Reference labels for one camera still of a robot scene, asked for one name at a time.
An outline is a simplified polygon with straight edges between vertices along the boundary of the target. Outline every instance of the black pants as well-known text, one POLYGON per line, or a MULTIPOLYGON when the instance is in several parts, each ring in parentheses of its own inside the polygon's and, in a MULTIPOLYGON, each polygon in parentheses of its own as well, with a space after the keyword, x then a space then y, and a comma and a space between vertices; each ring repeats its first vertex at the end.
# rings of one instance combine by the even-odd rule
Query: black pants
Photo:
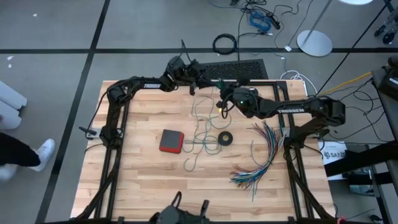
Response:
POLYGON ((0 166, 4 164, 38 166, 40 159, 28 145, 0 132, 0 166))

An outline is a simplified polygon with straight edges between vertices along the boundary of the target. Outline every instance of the yellow cable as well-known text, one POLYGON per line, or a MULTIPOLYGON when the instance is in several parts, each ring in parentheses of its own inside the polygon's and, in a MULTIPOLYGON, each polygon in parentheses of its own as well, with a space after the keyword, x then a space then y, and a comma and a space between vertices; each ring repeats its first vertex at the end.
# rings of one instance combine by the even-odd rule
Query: yellow cable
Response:
POLYGON ((344 83, 342 83, 342 84, 340 84, 340 85, 338 85, 338 86, 336 86, 336 87, 331 88, 331 89, 328 90, 328 91, 324 91, 323 93, 320 93, 320 95, 325 95, 325 94, 327 94, 327 93, 330 93, 331 91, 335 91, 335 90, 337 90, 338 88, 341 88, 342 86, 345 86, 345 85, 348 85, 348 84, 350 84, 350 83, 356 82, 356 81, 360 80, 361 78, 364 78, 364 77, 366 77, 366 76, 369 76, 370 74, 372 74, 372 73, 371 73, 371 72, 367 72, 367 73, 361 75, 360 77, 357 77, 357 78, 354 78, 353 80, 344 82, 344 83))

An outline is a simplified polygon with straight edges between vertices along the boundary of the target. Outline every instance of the white sneaker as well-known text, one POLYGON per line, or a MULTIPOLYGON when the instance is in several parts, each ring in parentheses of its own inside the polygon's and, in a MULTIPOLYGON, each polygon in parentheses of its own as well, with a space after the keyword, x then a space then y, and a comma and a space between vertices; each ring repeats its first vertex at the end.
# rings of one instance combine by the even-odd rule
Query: white sneaker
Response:
POLYGON ((5 164, 0 166, 0 180, 7 181, 11 179, 17 172, 18 165, 5 164))
POLYGON ((50 160, 55 149, 55 141, 53 139, 47 139, 44 144, 36 150, 36 154, 39 155, 40 165, 35 167, 29 167, 34 171, 42 171, 50 160))

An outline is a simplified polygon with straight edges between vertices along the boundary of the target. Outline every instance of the white cable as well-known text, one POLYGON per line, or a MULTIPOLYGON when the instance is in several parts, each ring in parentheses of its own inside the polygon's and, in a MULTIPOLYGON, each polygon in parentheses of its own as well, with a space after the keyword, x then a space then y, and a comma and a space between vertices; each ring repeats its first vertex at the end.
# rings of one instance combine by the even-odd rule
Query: white cable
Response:
POLYGON ((309 80, 305 75, 300 74, 298 71, 296 70, 289 70, 287 72, 284 72, 281 76, 280 79, 284 79, 284 75, 288 74, 289 72, 295 72, 296 74, 294 76, 292 76, 290 79, 291 80, 303 80, 303 78, 305 78, 312 86, 312 88, 315 90, 315 94, 318 93, 318 90, 315 88, 315 85, 311 82, 311 80, 309 80))

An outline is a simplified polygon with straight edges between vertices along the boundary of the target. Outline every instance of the wooden table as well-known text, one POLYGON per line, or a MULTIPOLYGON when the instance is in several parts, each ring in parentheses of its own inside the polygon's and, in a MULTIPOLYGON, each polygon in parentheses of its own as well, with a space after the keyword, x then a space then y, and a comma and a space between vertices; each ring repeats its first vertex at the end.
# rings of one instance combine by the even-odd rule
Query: wooden table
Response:
MULTIPOLYGON (((286 81, 291 100, 305 98, 305 90, 300 80, 286 81)), ((104 81, 102 95, 114 81, 104 81)), ((257 86, 263 98, 274 99, 272 87, 257 86)), ((246 220, 246 221, 282 221, 288 216, 295 216, 289 176, 283 151, 276 156, 271 168, 258 184, 254 198, 248 198, 249 190, 237 188, 229 182, 229 174, 233 164, 243 168, 254 169, 256 164, 251 158, 252 141, 254 157, 259 162, 267 160, 267 144, 264 139, 246 130, 252 123, 260 124, 257 118, 247 119, 237 110, 230 111, 232 123, 225 129, 210 131, 210 135, 218 136, 222 131, 232 133, 232 145, 224 147, 217 155, 209 155, 202 151, 198 156, 195 170, 187 172, 183 168, 186 159, 187 168, 191 169, 196 153, 201 146, 195 145, 191 153, 171 154, 159 151, 160 137, 163 129, 181 131, 184 140, 192 140, 196 119, 191 115, 192 103, 210 96, 215 102, 207 99, 197 107, 201 116, 209 116, 211 105, 219 100, 219 92, 212 88, 197 90, 194 97, 189 95, 189 88, 181 86, 177 91, 164 93, 160 90, 138 91, 130 103, 126 135, 124 137, 123 156, 119 171, 118 187, 113 210, 113 219, 124 216, 126 220, 148 220, 155 212, 160 212, 169 205, 177 191, 182 192, 180 208, 199 214, 205 199, 210 201, 207 217, 210 220, 246 220)), ((105 125, 108 102, 102 102, 93 126, 105 125)), ((214 108, 212 116, 220 115, 214 108)), ((303 125, 311 116, 295 114, 295 124, 303 125)), ((269 126, 279 127, 277 116, 266 119, 269 126)), ((215 126, 228 124, 229 119, 213 119, 215 126)), ((205 121, 199 121, 199 130, 204 131, 205 121)), ((90 141, 88 146, 100 143, 90 141)), ((317 141, 308 139, 306 145, 318 149, 317 141)), ((185 149, 192 145, 184 144, 185 149)), ((77 216, 94 197, 101 178, 105 147, 91 148, 85 155, 80 181, 76 192, 71 217, 77 216)), ((307 175, 308 186, 317 200, 331 214, 335 214, 330 189, 319 153, 302 149, 303 163, 307 175)), ((300 203, 305 216, 303 195, 299 190, 300 203)), ((104 197, 103 210, 106 209, 108 198, 104 197)))

